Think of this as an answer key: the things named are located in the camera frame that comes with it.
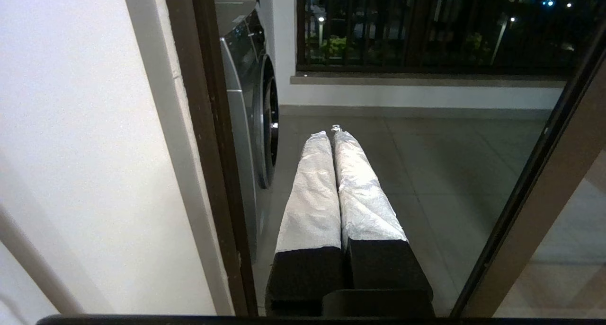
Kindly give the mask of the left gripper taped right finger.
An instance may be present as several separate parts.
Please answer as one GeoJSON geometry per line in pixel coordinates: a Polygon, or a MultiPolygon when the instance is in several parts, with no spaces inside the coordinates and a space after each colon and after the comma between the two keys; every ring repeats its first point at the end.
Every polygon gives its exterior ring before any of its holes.
{"type": "Polygon", "coordinates": [[[361,144],[339,126],[332,131],[351,286],[412,290],[432,299],[432,286],[361,144]]]}

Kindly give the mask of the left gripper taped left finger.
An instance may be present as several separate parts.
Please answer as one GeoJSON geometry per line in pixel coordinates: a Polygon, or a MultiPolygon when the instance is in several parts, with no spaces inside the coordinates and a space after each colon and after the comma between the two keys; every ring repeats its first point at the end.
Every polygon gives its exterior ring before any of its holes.
{"type": "Polygon", "coordinates": [[[344,286],[341,215],[330,140],[303,146],[267,280],[267,316],[322,316],[326,295],[344,286]]]}

